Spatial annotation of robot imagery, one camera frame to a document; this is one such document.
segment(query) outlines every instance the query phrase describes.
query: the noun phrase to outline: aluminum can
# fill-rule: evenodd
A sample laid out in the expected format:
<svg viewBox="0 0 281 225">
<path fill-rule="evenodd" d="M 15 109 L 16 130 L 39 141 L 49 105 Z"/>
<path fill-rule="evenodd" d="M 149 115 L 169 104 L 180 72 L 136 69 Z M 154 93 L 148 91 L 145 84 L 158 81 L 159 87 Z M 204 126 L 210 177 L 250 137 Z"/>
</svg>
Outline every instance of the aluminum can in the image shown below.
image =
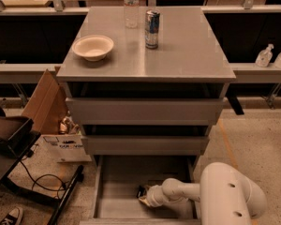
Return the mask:
<svg viewBox="0 0 281 225">
<path fill-rule="evenodd" d="M 146 47 L 149 49 L 158 47 L 159 17 L 160 12 L 158 10 L 150 9 L 146 12 L 145 40 Z"/>
</svg>

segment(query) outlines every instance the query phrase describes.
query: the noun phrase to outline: drawer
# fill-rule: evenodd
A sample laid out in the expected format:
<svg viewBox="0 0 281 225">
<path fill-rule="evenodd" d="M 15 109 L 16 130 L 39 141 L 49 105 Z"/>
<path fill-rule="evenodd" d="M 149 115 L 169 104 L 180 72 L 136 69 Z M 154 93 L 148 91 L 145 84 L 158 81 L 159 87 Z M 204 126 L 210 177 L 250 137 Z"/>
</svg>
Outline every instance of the drawer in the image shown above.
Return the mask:
<svg viewBox="0 0 281 225">
<path fill-rule="evenodd" d="M 193 220 L 196 212 L 191 201 L 172 207 L 148 208 L 137 199 L 139 186 L 161 185 L 167 178 L 189 182 L 192 175 L 190 164 L 189 157 L 100 157 L 91 220 L 94 223 L 108 220 L 112 221 L 111 224 L 119 224 L 118 220 L 124 220 L 124 224 L 132 224 L 134 219 L 143 219 L 142 224 L 151 224 L 151 219 L 157 219 L 155 222 L 159 219 L 171 222 L 176 219 L 179 222 L 180 219 L 177 218 Z"/>
<path fill-rule="evenodd" d="M 208 137 L 170 136 L 82 136 L 86 154 L 199 156 L 204 153 Z"/>
<path fill-rule="evenodd" d="M 80 125 L 214 125 L 222 99 L 67 98 Z"/>
</svg>

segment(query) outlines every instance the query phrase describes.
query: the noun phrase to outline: black table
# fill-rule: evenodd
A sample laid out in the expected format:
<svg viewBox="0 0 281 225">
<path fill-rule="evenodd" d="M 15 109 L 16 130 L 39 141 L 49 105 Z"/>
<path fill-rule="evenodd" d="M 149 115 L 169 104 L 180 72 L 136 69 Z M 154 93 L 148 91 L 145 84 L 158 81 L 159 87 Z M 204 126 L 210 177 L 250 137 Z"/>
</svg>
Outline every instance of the black table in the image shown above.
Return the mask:
<svg viewBox="0 0 281 225">
<path fill-rule="evenodd" d="M 18 185 L 13 183 L 8 178 L 8 175 L 17 166 L 21 159 L 25 155 L 29 154 L 29 152 L 31 151 L 31 147 L 37 141 L 39 136 L 40 133 L 35 131 L 31 131 L 26 136 L 24 136 L 24 138 L 19 141 L 19 144 L 14 150 L 16 154 L 16 156 L 14 157 L 7 157 L 5 155 L 0 154 L 0 185 L 5 186 L 17 196 L 21 196 L 33 202 L 53 207 L 54 211 L 52 213 L 50 221 L 48 222 L 48 225 L 52 225 L 55 224 L 55 222 L 57 221 L 76 183 L 78 181 L 81 182 L 83 180 L 83 166 L 80 165 L 75 171 L 74 175 L 72 176 L 70 182 L 66 187 L 62 198 L 53 198 L 24 187 L 19 187 Z"/>
</svg>

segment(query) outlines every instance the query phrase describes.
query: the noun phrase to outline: cabinet top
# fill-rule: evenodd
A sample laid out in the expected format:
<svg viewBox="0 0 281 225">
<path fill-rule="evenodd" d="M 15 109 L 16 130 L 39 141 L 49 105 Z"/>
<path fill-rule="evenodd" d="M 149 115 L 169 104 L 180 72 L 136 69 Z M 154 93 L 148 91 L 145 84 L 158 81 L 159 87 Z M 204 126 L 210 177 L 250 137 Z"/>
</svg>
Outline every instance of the cabinet top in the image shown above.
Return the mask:
<svg viewBox="0 0 281 225">
<path fill-rule="evenodd" d="M 76 39 L 103 35 L 114 41 L 108 56 L 89 62 L 69 51 L 61 82 L 228 83 L 235 79 L 200 7 L 158 7 L 159 46 L 145 47 L 145 12 L 136 29 L 125 28 L 122 7 L 91 7 Z"/>
</svg>

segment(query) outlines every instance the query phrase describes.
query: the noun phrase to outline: cardboard box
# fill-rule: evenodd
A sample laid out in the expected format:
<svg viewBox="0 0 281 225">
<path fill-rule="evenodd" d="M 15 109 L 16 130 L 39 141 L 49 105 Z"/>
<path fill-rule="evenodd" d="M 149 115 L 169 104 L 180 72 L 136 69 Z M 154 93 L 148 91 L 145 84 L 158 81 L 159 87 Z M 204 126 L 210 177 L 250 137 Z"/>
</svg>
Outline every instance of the cardboard box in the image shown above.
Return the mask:
<svg viewBox="0 0 281 225">
<path fill-rule="evenodd" d="M 80 135 L 60 135 L 60 121 L 67 114 L 66 94 L 46 70 L 26 104 L 22 115 L 34 121 L 32 130 L 42 134 L 40 142 L 58 162 L 91 161 L 85 154 Z"/>
</svg>

